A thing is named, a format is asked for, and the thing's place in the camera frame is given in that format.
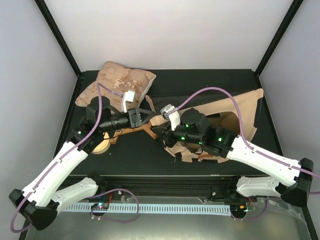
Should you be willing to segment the left black frame post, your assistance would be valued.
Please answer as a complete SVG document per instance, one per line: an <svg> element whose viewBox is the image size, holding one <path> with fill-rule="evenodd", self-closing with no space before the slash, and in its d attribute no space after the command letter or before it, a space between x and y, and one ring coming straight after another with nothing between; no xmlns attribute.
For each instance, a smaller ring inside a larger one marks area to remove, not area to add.
<svg viewBox="0 0 320 240"><path fill-rule="evenodd" d="M34 0L37 8L42 14L44 20L46 21L49 29L51 30L55 40L57 41L59 47L61 48L64 56L66 57L69 65L71 66L73 72L78 77L81 75L82 71L80 70L65 38L63 37L51 11L49 10L46 2L44 0Z"/></svg>

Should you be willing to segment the small green circuit board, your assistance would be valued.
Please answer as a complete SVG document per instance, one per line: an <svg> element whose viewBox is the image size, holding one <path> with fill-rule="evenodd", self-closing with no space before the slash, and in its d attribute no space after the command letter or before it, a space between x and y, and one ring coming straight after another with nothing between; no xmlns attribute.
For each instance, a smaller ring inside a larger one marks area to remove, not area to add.
<svg viewBox="0 0 320 240"><path fill-rule="evenodd" d="M109 203L97 202L91 206L91 210L94 211L107 211L109 208Z"/></svg>

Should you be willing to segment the beige fabric pet tent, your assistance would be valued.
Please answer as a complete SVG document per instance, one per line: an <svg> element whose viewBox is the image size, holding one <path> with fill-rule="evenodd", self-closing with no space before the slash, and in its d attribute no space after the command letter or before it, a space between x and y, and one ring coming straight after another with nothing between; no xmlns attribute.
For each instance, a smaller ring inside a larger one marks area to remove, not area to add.
<svg viewBox="0 0 320 240"><path fill-rule="evenodd" d="M264 90L262 88L241 94L236 93L234 96L241 113L244 137L249 142L254 138L256 131L258 130L256 121L260 115L260 103L263 96ZM168 104L177 107L185 99L185 96L146 96L149 106L156 112L156 116L150 120L151 125L155 127L166 122L160 114L160 110L163 107ZM181 115L189 108L195 108L200 113L206 115L212 126L224 127L237 134L240 133L240 124L236 107L232 100L221 92L208 91L207 94L199 94L182 107L178 113ZM199 162L216 160L218 163L223 163L228 161L227 158L212 156L206 151L201 151L200 146L196 144L189 144L188 147L186 147L185 144L177 142L173 147L164 147L164 150L173 157L177 154L181 154L182 161L187 163L190 163L192 159L198 159Z"/></svg>

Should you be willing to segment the yellow pet bowl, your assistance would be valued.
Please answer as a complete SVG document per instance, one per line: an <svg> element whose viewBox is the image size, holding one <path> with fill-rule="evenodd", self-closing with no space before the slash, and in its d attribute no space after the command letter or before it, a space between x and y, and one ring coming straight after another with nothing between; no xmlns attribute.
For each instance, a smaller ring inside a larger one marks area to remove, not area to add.
<svg viewBox="0 0 320 240"><path fill-rule="evenodd" d="M95 147L92 153L95 155L103 154L109 149L110 145L109 134L104 132L102 142Z"/></svg>

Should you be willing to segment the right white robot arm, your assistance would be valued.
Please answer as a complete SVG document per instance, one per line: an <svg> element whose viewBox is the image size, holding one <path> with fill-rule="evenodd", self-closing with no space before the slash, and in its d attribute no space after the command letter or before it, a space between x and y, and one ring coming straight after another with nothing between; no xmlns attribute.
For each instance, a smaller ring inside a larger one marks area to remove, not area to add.
<svg viewBox="0 0 320 240"><path fill-rule="evenodd" d="M290 159L246 141L235 132L212 126L208 118L195 108L182 115L174 113L169 121L155 126L167 147L176 143L197 144L214 157L237 161L266 174L265 177L242 176L228 187L228 198L234 202L243 197L277 197L296 207L305 207L310 195L313 161Z"/></svg>

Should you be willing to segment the wooden bowl stand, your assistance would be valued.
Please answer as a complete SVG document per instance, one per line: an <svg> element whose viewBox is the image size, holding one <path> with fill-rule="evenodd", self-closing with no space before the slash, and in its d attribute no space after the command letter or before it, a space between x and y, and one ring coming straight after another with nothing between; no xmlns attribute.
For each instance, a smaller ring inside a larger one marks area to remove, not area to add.
<svg viewBox="0 0 320 240"><path fill-rule="evenodd" d="M157 139L157 135L152 131L152 124L149 121L148 123L144 124L143 126L137 127L137 128L122 128L119 131L116 131L113 134L113 137L109 139L109 142L111 145L115 145L118 141L118 138L120 135L130 134L138 131L144 131L146 132L150 137L152 137L154 140Z"/></svg>

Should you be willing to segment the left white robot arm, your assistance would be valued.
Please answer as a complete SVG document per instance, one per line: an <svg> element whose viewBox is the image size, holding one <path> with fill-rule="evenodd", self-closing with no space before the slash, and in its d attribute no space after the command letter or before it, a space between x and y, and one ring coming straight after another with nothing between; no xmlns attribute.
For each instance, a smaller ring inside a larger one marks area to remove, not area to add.
<svg viewBox="0 0 320 240"><path fill-rule="evenodd" d="M107 97L94 97L85 108L85 116L72 130L47 167L23 189L14 189L8 198L29 225L41 231L65 208L85 198L103 199L108 192L102 179L93 174L59 190L68 175L103 142L108 131L136 129L146 124L155 112L142 108L118 111Z"/></svg>

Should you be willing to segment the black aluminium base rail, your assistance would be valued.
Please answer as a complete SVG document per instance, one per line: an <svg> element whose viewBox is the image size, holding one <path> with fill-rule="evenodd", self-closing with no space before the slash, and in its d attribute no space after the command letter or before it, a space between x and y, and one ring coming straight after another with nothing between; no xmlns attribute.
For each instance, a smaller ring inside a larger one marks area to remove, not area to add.
<svg viewBox="0 0 320 240"><path fill-rule="evenodd" d="M98 193L123 188L143 197L200 197L214 202L244 203L248 198L236 191L239 176L87 176L97 181Z"/></svg>

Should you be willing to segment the black frame post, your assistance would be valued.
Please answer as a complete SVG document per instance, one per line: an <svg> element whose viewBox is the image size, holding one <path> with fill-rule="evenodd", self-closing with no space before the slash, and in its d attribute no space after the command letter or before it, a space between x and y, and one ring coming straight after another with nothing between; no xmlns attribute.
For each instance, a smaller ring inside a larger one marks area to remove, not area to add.
<svg viewBox="0 0 320 240"><path fill-rule="evenodd" d="M291 22L293 21L294 17L296 16L297 12L299 11L301 5L303 4L304 0L293 0L290 4L286 14L284 15L279 27L277 28L270 44L268 45L265 53L263 54L262 59L260 60L255 74L259 77L265 67L267 66L269 60L271 59L274 51L276 50L277 46L281 42L283 36L285 35L288 27L290 26Z"/></svg>
<svg viewBox="0 0 320 240"><path fill-rule="evenodd" d="M66 57L69 65L71 66L73 72L78 77L81 75L82 71L80 70L65 38L63 37L51 11L49 10L46 2L44 0L34 0L37 8L42 14L44 20L46 21L49 29L51 30L55 40L57 41L59 47L61 48L64 56Z"/></svg>

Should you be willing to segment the floral beige cushion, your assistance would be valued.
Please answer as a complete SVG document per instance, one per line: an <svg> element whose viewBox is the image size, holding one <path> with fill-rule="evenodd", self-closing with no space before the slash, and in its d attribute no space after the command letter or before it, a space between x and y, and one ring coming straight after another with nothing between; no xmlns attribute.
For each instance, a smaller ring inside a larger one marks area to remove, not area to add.
<svg viewBox="0 0 320 240"><path fill-rule="evenodd" d="M121 110L123 94L127 91L135 92L133 102L127 103L127 108L138 108L155 79L156 74L150 71L126 68L118 63L107 61L98 72L96 80L76 98L75 104L79 107L90 104L91 100L98 96L97 84L100 83L107 88L100 89L101 95L107 97L117 110Z"/></svg>

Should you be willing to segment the right black frame post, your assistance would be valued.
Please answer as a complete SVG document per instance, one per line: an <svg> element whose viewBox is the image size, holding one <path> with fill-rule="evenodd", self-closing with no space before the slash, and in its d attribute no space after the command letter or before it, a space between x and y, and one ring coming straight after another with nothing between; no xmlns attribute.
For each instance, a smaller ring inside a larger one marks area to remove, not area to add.
<svg viewBox="0 0 320 240"><path fill-rule="evenodd" d="M291 22L293 21L294 17L296 16L297 12L299 11L301 5L303 4L304 0L293 0L290 4L286 14L284 15L279 27L277 28L270 44L268 45L265 53L263 54L262 59L260 60L255 74L259 77L265 67L267 66L269 60L271 59L274 51L276 50L277 46L281 42L283 36L285 35L288 27L290 26Z"/></svg>

